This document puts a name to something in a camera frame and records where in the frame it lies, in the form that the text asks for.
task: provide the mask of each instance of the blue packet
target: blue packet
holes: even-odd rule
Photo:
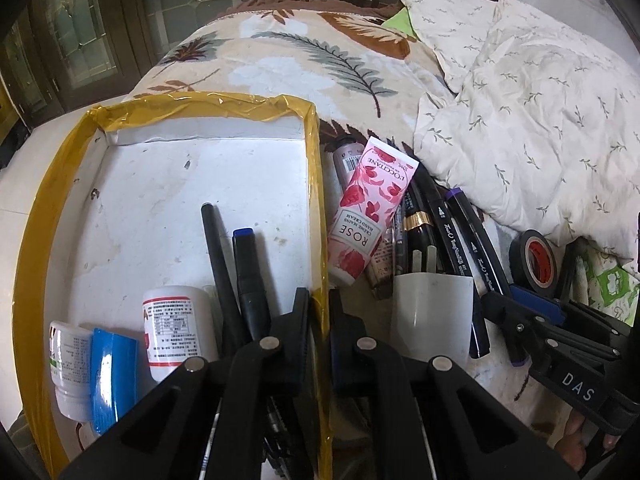
[[[102,435],[138,400],[138,341],[94,329],[91,345],[91,397],[94,429]]]

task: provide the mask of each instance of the human hand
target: human hand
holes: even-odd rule
[[[587,452],[582,442],[582,425],[584,421],[583,414],[572,410],[564,426],[564,436],[558,440],[555,447],[556,451],[574,471],[580,471],[587,460]],[[602,447],[605,451],[612,449],[619,438],[618,436],[605,435]]]

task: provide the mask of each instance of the floor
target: floor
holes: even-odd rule
[[[122,101],[115,97],[104,105]],[[0,422],[5,428],[22,409],[12,345],[12,299],[22,234],[38,186],[66,134],[90,107],[80,108],[34,129],[31,137],[0,171]]]

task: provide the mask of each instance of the electrical tape roll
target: electrical tape roll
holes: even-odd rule
[[[516,285],[539,296],[552,298],[558,282],[558,268],[551,246],[539,232],[520,234],[509,249],[511,275]]]

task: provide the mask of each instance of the black clamp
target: black clamp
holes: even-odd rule
[[[281,459],[292,478],[312,479],[292,405],[305,376],[309,301],[308,290],[297,289],[292,312],[274,318],[269,336],[233,358],[188,358],[76,457],[60,480],[195,480],[211,436],[206,480],[258,480],[269,402],[290,431],[276,433],[268,445],[287,450]]]
[[[636,421],[640,354],[629,326],[573,301],[548,300],[562,313],[558,325],[494,292],[481,301],[485,318],[530,354],[531,377],[608,434],[620,435]]]
[[[334,392],[369,399],[379,479],[577,479],[449,358],[402,357],[344,313],[339,291],[329,304]]]

